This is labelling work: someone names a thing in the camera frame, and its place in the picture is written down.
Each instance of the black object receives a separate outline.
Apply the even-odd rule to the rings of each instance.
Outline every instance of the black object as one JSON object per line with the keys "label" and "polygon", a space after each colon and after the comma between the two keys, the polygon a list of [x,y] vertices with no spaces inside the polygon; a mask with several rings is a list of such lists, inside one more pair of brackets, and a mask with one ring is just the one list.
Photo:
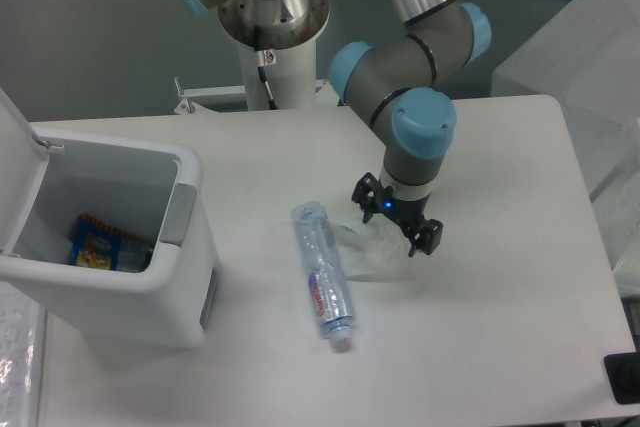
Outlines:
{"label": "black object", "polygon": [[384,188],[373,174],[367,172],[356,184],[351,200],[360,206],[365,224],[374,214],[383,214],[395,223],[404,236],[411,242],[409,257],[416,250],[431,255],[440,244],[442,238],[442,222],[434,219],[426,220],[423,215],[424,206],[429,196],[416,201],[395,199],[391,187]]}
{"label": "black object", "polygon": [[640,353],[607,355],[604,367],[616,402],[640,404]]}

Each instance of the plastic water bottle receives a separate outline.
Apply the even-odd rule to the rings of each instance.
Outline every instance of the plastic water bottle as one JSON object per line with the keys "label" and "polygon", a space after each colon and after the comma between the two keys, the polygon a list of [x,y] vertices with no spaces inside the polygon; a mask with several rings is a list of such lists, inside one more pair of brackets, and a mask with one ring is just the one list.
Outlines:
{"label": "plastic water bottle", "polygon": [[349,350],[355,311],[327,211],[309,202],[293,209],[291,218],[318,325],[336,351]]}

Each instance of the white table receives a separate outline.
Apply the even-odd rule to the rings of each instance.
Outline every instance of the white table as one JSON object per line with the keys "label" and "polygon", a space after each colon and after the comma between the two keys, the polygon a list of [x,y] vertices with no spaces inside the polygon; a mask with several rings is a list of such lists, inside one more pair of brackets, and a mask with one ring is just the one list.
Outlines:
{"label": "white table", "polygon": [[622,417],[602,359],[633,343],[555,101],[456,102],[410,283],[352,283],[354,350],[318,338],[292,207],[359,215],[383,146],[348,108],[48,123],[190,145],[223,271],[208,337],[171,352],[51,316],[41,427],[498,426]]}

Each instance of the gray wall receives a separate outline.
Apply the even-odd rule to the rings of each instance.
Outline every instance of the gray wall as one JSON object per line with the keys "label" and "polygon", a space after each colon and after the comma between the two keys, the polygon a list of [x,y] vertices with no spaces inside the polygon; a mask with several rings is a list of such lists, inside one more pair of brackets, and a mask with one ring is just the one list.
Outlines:
{"label": "gray wall", "polygon": [[[330,0],[318,76],[345,43],[402,34],[390,0]],[[489,15],[489,52],[440,88],[489,94],[491,72],[567,0],[468,0]],[[214,12],[190,17],[179,0],[0,0],[0,86],[30,121],[162,115],[183,87],[241,83],[234,47]]]}

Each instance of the trash bin lid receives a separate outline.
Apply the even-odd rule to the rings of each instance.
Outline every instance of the trash bin lid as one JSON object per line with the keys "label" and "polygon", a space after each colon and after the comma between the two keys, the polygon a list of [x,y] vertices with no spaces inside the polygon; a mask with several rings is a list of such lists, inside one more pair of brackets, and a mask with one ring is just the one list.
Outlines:
{"label": "trash bin lid", "polygon": [[0,89],[0,253],[11,253],[49,162],[47,143]]}

